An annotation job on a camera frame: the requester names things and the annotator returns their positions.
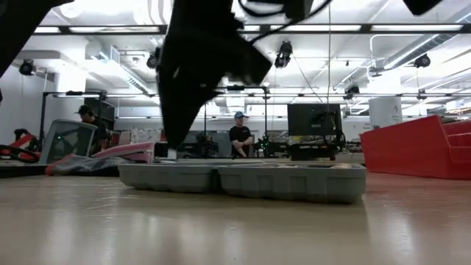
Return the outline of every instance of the stage light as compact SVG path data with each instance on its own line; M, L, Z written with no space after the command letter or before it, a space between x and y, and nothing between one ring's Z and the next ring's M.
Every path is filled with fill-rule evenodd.
M32 77L36 75L36 66L34 64L34 60L32 59L25 59L23 60L23 64L20 66L20 74L23 74L28 77Z
M414 66L416 68L419 68L419 67L428 67L429 65L431 64L431 60L429 58L429 56L427 56L427 54L424 54L420 57L418 57L415 61L414 61Z
M291 61L291 55L293 54L293 46L289 40L283 41L280 46L280 50L277 53L277 58L275 59L276 68L285 68L288 63Z
M349 100L353 98L353 94L360 93L360 88L358 85L349 85L347 88L345 88L345 93L348 95L344 96L343 98L345 100Z
M147 59L147 67L150 69L156 69L159 64L160 47L155 48L154 52L151 52L149 59Z

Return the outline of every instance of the black monitor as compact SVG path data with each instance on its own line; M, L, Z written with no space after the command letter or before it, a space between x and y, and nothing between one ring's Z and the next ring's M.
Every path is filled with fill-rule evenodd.
M340 104L288 105L290 136L337 135L341 132Z

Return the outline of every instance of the red box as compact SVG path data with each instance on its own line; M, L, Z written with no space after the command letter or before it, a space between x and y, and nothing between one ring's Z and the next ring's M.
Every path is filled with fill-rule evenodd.
M471 180L471 121L407 121L363 133L361 148L371 172Z

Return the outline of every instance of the gray plastic bin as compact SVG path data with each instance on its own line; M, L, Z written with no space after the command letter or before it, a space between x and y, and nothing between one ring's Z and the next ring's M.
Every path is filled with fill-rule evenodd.
M174 192L221 192L217 166L243 164L242 161L197 160L176 163L124 164L119 178L126 186Z
M332 169L312 163L220 166L222 188L230 195L309 202L352 203L366 190L366 169Z

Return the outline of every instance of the person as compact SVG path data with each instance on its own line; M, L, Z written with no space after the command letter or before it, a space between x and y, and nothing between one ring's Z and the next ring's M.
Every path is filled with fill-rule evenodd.
M96 129L95 134L93 135L93 139L91 142L91 151L89 155L93 155L97 152L100 152L102 148L106 145L108 140L105 125L98 121L91 108L87 105L80 106L79 111L77 111L76 113L80 115L82 122L95 125L98 128Z
M250 129L244 126L245 115L238 111L234 115L235 126L230 128L229 139L232 143L232 155L240 158L248 158L250 145L253 144L253 137Z

